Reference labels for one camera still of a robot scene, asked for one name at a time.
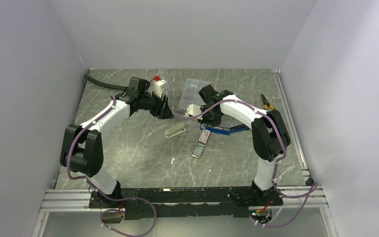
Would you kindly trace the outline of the blue black stapler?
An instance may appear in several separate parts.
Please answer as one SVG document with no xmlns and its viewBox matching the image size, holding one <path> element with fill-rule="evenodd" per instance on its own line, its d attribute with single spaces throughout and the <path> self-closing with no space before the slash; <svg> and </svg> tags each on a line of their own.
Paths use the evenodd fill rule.
<svg viewBox="0 0 379 237">
<path fill-rule="evenodd" d="M 208 124 L 201 124 L 200 130 L 208 130 L 211 133 L 221 134 L 221 135 L 231 135 L 237 132 L 250 130 L 250 128 L 244 124 L 236 125 L 233 127 L 222 127 L 222 126 L 212 126 Z"/>
</svg>

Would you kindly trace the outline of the small beige white stapler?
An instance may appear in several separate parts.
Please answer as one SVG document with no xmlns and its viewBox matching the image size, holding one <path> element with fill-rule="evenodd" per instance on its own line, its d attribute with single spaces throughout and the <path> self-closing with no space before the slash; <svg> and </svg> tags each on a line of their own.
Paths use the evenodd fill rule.
<svg viewBox="0 0 379 237">
<path fill-rule="evenodd" d="M 171 138 L 186 131 L 184 122 L 181 122 L 165 131 L 165 137 Z"/>
</svg>

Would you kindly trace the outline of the red white staples box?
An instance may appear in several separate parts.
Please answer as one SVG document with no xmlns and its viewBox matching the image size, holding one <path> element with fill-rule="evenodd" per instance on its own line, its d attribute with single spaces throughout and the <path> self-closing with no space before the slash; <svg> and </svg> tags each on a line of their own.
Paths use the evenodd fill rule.
<svg viewBox="0 0 379 237">
<path fill-rule="evenodd" d="M 202 130 L 202 133 L 197 141 L 197 145 L 194 148 L 194 151 L 192 152 L 192 157 L 194 158 L 200 158 L 202 155 L 202 152 L 207 144 L 208 138 L 211 134 L 211 131 L 209 130 Z"/>
</svg>

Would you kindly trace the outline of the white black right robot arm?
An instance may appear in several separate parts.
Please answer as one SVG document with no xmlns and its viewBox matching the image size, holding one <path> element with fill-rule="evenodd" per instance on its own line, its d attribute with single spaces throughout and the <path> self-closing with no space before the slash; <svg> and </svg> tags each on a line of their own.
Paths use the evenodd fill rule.
<svg viewBox="0 0 379 237">
<path fill-rule="evenodd" d="M 250 129 L 253 148 L 259 157 L 252 200 L 258 205 L 265 204 L 274 190 L 276 165 L 291 144 L 281 113 L 256 108 L 228 90 L 217 92 L 211 85 L 200 89 L 198 94 L 205 103 L 201 107 L 202 122 L 219 125 L 222 116 L 230 116 Z"/>
</svg>

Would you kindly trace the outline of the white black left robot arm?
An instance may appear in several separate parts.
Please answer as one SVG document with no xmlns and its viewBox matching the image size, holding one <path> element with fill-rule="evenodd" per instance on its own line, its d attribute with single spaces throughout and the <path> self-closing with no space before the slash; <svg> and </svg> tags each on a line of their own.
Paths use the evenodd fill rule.
<svg viewBox="0 0 379 237">
<path fill-rule="evenodd" d="M 70 180 L 82 179 L 94 187 L 108 207 L 118 206 L 122 199 L 121 184 L 103 167 L 103 142 L 123 120 L 139 110 L 157 119 L 172 119 L 166 91 L 169 82 L 154 76 L 151 80 L 132 77 L 122 92 L 111 96 L 108 105 L 80 125 L 66 127 L 60 164 Z"/>
</svg>

